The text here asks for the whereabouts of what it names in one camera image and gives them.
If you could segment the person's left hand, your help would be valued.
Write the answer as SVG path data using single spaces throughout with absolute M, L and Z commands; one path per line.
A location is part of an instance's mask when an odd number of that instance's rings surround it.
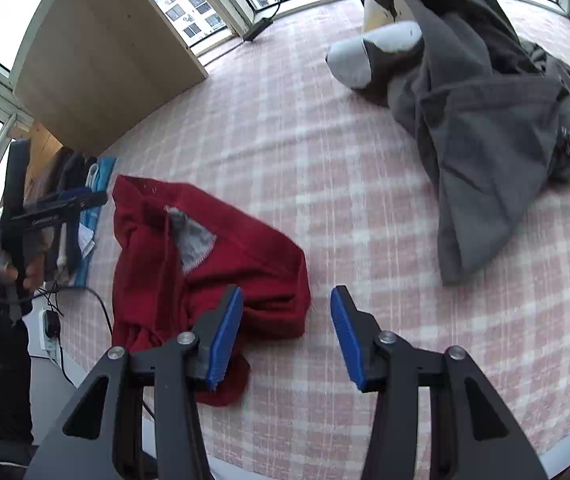
M 33 242 L 23 250 L 23 262 L 16 266 L 10 253 L 0 249 L 0 300 L 30 299 L 43 283 L 48 246 Z

